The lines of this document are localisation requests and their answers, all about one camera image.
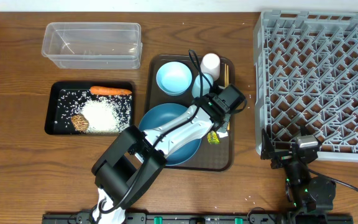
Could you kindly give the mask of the light blue plastic cup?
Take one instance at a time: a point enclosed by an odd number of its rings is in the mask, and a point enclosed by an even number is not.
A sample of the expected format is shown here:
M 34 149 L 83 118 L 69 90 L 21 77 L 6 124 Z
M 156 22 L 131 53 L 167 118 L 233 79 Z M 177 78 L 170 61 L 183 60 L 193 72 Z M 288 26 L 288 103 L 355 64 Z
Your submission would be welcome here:
M 195 78 L 191 94 L 193 98 L 201 97 L 209 93 L 211 87 L 213 86 L 213 78 L 210 74 L 204 73 L 204 76 L 201 77 L 198 75 Z

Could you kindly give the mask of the yellow green snack wrapper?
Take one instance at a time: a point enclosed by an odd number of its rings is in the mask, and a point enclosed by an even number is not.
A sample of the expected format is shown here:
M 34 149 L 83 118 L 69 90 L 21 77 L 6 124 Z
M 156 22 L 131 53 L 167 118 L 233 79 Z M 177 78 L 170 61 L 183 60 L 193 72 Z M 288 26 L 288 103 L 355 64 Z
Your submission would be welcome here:
M 215 131 L 210 131 L 206 136 L 210 144 L 220 144 L 219 137 Z

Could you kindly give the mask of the white tissue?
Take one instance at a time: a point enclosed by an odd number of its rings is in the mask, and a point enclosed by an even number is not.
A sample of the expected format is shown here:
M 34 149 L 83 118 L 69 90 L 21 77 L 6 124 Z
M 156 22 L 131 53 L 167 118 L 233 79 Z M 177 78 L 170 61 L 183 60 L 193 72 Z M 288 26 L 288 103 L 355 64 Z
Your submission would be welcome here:
M 216 131 L 219 138 L 225 138 L 228 136 L 227 126 L 229 124 L 230 117 L 230 114 L 225 115 L 222 126 Z

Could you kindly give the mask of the light blue bowl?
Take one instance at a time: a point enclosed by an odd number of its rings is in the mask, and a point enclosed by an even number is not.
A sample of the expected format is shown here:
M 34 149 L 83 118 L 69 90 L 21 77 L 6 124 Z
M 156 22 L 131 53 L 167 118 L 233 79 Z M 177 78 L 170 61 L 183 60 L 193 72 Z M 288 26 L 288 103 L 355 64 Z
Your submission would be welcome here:
M 191 70 L 181 62 L 168 62 L 157 71 L 158 87 L 170 96 L 178 96 L 186 92 L 192 83 Z

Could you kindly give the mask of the dark blue plate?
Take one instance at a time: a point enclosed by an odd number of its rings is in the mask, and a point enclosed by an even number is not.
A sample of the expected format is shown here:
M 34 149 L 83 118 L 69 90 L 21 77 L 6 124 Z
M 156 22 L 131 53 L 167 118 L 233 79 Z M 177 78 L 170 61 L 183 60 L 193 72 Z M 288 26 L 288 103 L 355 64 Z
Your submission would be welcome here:
M 139 130 L 153 129 L 179 117 L 187 107 L 176 103 L 164 103 L 149 110 L 139 124 Z M 201 139 L 185 144 L 167 158 L 167 166 L 177 166 L 191 159 L 201 145 Z

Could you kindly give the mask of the orange carrot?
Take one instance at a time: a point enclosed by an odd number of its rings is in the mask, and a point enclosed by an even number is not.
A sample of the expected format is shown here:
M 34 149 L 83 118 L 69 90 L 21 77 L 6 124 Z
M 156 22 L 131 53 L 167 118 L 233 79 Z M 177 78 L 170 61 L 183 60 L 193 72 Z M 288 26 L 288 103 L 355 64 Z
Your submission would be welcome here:
M 110 88 L 105 86 L 92 86 L 90 89 L 91 94 L 94 95 L 131 95 L 132 92 L 122 88 Z

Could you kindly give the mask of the white rice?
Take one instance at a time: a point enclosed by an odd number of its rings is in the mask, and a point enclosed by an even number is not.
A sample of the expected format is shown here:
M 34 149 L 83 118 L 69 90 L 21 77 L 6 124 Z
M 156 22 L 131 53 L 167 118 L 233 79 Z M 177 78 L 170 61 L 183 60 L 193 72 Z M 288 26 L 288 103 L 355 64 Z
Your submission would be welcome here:
M 76 131 L 71 117 L 82 114 L 86 132 Z M 62 90 L 52 119 L 55 134 L 114 135 L 126 129 L 132 119 L 132 95 L 94 95 L 89 90 Z

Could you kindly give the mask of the brown food scrap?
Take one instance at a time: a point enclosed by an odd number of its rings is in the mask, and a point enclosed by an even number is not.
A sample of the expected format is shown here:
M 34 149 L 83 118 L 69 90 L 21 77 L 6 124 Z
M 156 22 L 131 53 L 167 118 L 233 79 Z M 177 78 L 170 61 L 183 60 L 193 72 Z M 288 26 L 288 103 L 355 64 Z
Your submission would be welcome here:
M 73 124 L 75 130 L 79 132 L 86 132 L 89 127 L 89 121 L 82 114 L 72 116 L 71 123 Z

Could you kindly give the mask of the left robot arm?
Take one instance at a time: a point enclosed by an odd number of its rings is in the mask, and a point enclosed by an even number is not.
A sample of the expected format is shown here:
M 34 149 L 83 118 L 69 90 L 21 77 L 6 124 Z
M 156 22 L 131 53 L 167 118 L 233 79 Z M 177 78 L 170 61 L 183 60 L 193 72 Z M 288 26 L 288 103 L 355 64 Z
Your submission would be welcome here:
M 122 223 L 126 209 L 150 188 L 167 159 L 184 145 L 225 127 L 242 103 L 224 93 L 209 93 L 165 124 L 143 131 L 126 128 L 91 169 L 99 193 L 93 220 Z

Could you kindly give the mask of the right wooden chopstick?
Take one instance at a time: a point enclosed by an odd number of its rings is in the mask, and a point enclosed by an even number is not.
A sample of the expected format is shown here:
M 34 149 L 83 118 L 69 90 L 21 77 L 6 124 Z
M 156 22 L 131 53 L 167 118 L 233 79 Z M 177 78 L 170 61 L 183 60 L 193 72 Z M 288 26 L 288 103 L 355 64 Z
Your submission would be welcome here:
M 229 85 L 229 66 L 225 64 L 225 87 L 228 87 Z M 230 117 L 229 121 L 227 122 L 227 131 L 230 130 Z

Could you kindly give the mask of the wooden chopstick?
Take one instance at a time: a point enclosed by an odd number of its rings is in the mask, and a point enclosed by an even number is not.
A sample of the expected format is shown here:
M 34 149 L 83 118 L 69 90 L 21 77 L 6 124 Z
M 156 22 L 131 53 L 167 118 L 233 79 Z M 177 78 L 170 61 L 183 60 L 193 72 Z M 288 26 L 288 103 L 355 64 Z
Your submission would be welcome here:
M 225 87 L 228 87 L 229 85 L 229 66 L 225 64 Z M 227 131 L 230 130 L 230 117 L 229 121 L 227 122 Z
M 227 64 L 224 64 L 224 87 L 227 87 L 229 84 L 229 67 Z

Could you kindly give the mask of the left wooden chopstick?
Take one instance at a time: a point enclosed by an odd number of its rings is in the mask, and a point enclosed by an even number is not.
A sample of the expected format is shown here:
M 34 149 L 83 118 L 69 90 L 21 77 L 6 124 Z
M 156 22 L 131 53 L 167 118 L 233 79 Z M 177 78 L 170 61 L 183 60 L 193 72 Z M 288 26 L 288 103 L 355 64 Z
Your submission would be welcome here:
M 227 64 L 224 64 L 224 87 L 227 87 L 229 84 L 229 67 Z

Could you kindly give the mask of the brown serving tray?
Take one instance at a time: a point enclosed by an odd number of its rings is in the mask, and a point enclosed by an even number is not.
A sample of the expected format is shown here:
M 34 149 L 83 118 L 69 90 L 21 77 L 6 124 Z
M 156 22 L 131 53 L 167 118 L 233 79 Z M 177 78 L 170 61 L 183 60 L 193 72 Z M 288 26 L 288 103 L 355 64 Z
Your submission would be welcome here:
M 192 86 L 186 92 L 178 96 L 170 96 L 162 91 L 156 81 L 158 69 L 168 62 L 181 62 L 191 69 L 194 77 L 197 71 L 186 55 L 158 55 L 151 60 L 149 67 L 149 79 L 145 100 L 145 114 L 157 105 L 164 103 L 176 103 L 188 107 L 193 101 Z M 222 172 L 230 168 L 234 159 L 234 129 L 225 138 L 220 138 L 220 144 L 210 144 L 207 137 L 201 138 L 201 145 L 196 154 L 186 162 L 177 166 L 167 166 L 171 169 L 206 170 Z

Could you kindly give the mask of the black plastic tray bin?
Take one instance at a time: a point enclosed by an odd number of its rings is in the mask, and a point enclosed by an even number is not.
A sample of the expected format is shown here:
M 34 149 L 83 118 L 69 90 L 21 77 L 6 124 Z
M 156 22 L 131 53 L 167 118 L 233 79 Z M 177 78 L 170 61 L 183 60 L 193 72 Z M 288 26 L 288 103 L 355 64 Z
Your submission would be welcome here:
M 57 98 L 62 90 L 90 90 L 92 86 L 105 86 L 110 88 L 122 88 L 127 89 L 132 92 L 132 119 L 131 124 L 134 124 L 134 87 L 131 82 L 120 82 L 120 81 L 103 81 L 103 82 L 96 82 L 96 81 L 62 81 L 62 82 L 56 82 L 52 85 L 51 91 L 50 91 L 50 98 L 48 102 L 48 109 L 47 109 L 47 115 L 45 119 L 45 127 L 44 130 L 49 135 L 70 135 L 70 134 L 55 134 L 53 132 L 52 127 L 52 119 L 55 115 L 55 107 L 57 106 Z

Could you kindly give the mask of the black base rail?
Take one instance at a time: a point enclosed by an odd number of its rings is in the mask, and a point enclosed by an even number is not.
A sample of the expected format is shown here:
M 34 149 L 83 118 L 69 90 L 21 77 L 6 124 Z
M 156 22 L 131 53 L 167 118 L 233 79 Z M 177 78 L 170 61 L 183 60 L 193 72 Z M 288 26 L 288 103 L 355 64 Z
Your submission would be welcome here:
M 126 213 L 125 224 L 269 224 L 269 223 L 325 223 L 325 224 L 353 224 L 350 215 L 304 215 L 299 214 L 291 218 L 290 214 L 262 214 L 249 215 L 167 215 Z M 89 212 L 76 214 L 45 214 L 42 224 L 92 224 L 95 223 Z

